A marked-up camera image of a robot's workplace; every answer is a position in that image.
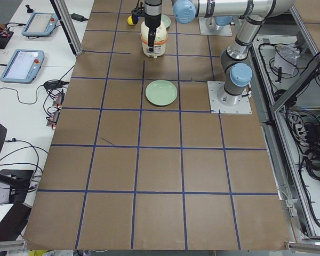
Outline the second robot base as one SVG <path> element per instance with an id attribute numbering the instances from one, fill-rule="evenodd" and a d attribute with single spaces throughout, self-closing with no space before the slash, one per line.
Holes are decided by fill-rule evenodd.
<path id="1" fill-rule="evenodd" d="M 230 24 L 233 21 L 232 16 L 218 16 L 207 18 L 205 25 L 207 31 L 212 35 L 231 36 Z"/>

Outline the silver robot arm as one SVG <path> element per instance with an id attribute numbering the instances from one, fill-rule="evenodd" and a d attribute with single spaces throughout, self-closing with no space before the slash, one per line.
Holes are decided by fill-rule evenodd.
<path id="1" fill-rule="evenodd" d="M 240 16 L 244 19 L 234 43 L 221 55 L 226 75 L 218 100 L 226 106 L 237 105 L 252 78 L 252 69 L 244 64 L 259 29 L 267 18 L 287 11 L 294 1 L 172 1 L 176 21 L 188 24 L 195 18 Z"/>

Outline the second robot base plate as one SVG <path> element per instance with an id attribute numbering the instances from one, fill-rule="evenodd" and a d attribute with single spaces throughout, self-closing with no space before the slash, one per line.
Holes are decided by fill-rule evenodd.
<path id="1" fill-rule="evenodd" d="M 232 16 L 218 16 L 210 18 L 199 18 L 201 35 L 231 36 Z"/>

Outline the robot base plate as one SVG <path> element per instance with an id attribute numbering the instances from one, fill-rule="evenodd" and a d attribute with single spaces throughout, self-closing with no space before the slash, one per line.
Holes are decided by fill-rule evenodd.
<path id="1" fill-rule="evenodd" d="M 225 91 L 224 83 L 224 81 L 207 82 L 210 112 L 213 114 L 252 114 L 246 88 L 244 88 L 242 94 L 233 96 Z"/>

